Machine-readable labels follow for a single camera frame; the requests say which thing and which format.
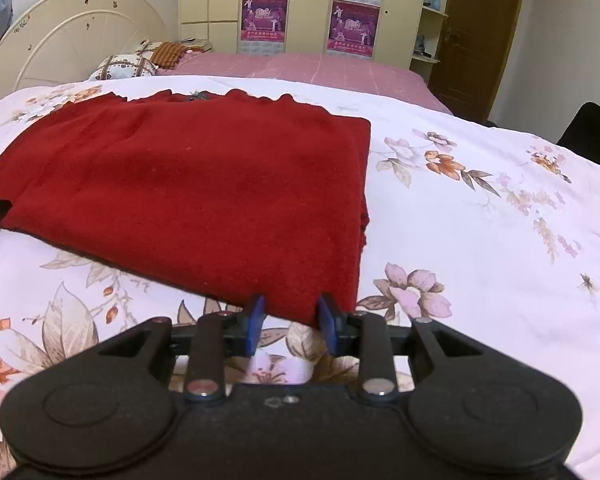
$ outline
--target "folded red sweater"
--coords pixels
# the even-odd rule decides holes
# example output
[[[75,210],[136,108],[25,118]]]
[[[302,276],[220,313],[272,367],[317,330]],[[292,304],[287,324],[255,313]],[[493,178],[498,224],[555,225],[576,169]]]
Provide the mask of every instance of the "folded red sweater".
[[[67,104],[0,156],[0,220],[49,243],[230,303],[315,323],[352,310],[368,222],[370,124],[241,91]]]

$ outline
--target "wall shelf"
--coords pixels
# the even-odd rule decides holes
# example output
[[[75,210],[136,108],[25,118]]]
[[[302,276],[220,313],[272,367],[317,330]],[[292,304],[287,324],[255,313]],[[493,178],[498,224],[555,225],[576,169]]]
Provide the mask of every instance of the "wall shelf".
[[[422,6],[422,8],[424,10],[428,10],[429,12],[432,12],[434,14],[439,14],[440,16],[444,16],[445,18],[449,17],[449,15],[446,12],[442,12],[441,10],[432,9],[431,7],[427,7],[427,6]]]
[[[413,54],[413,56],[411,56],[411,59],[431,64],[436,64],[440,62],[439,59],[435,59],[434,57],[418,56],[418,54]]]

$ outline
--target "wooden door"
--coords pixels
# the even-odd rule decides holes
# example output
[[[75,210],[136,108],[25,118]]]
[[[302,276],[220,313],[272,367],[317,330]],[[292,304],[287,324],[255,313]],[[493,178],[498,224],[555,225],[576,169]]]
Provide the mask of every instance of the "wooden door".
[[[449,0],[429,88],[456,116],[484,124],[500,85],[522,0]]]

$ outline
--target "patterned pillow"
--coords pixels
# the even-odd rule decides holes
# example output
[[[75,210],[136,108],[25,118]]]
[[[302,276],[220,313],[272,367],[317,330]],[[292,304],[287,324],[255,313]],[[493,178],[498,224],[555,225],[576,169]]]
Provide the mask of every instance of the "patterned pillow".
[[[145,57],[150,60],[151,56],[154,54],[154,52],[163,43],[164,43],[163,41],[144,40],[142,43],[140,43],[140,46],[136,49],[136,54],[138,54],[138,56],[142,56],[142,57]]]
[[[107,57],[98,69],[91,74],[89,81],[127,79],[155,75],[156,66],[147,58],[136,54],[121,54]]]

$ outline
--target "metal screw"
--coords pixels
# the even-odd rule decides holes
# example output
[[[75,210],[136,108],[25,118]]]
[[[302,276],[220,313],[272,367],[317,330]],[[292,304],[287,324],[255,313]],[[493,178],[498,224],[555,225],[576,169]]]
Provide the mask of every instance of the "metal screw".
[[[269,397],[269,399],[264,400],[264,405],[276,409],[282,406],[282,399],[280,397]]]
[[[210,379],[198,379],[187,383],[186,390],[197,397],[208,397],[218,391],[218,383]]]
[[[297,397],[295,395],[288,395],[282,397],[282,402],[284,402],[285,404],[297,404],[298,402],[300,402],[300,397]]]
[[[395,390],[395,383],[392,383],[389,379],[369,379],[368,381],[365,381],[362,388],[369,395],[382,397]]]

